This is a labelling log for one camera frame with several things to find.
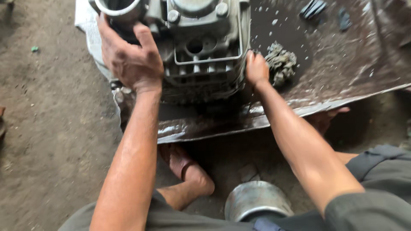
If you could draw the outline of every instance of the dirt floor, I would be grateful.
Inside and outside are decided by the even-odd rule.
[[[1,231],[57,230],[95,201],[122,136],[108,83],[74,27],[74,7],[74,1],[17,0],[9,21],[0,6],[0,105],[8,129],[0,147]],[[346,152],[399,145],[410,100],[388,93],[352,104],[326,137]],[[286,193],[296,213],[313,208],[269,129],[184,147],[216,183],[215,193],[189,213],[223,219],[225,199],[240,183],[238,169],[248,163]],[[162,161],[157,169],[158,187],[178,183]]]

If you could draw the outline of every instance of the leg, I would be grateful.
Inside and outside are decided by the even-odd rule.
[[[185,151],[176,144],[162,145],[158,148],[161,156],[170,156]],[[170,168],[178,169],[175,162],[169,162]],[[158,192],[165,198],[167,203],[175,210],[181,211],[185,209],[191,202],[199,196],[208,196],[214,192],[214,182],[207,173],[196,163],[189,165],[181,170],[181,175],[177,175],[184,179],[184,182],[178,185],[158,189]]]

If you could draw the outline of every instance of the bolt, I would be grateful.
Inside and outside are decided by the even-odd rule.
[[[178,23],[178,21],[180,20],[180,13],[175,9],[172,9],[167,14],[167,20],[169,21],[169,23]]]
[[[227,3],[222,2],[215,7],[215,13],[217,14],[217,17],[227,17],[229,13],[229,6]]]

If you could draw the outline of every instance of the forearm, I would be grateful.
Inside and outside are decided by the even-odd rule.
[[[144,230],[155,182],[160,96],[161,90],[137,95],[90,230]]]
[[[287,105],[268,81],[255,86],[274,137],[293,172],[320,212],[340,194],[363,192],[322,136]]]

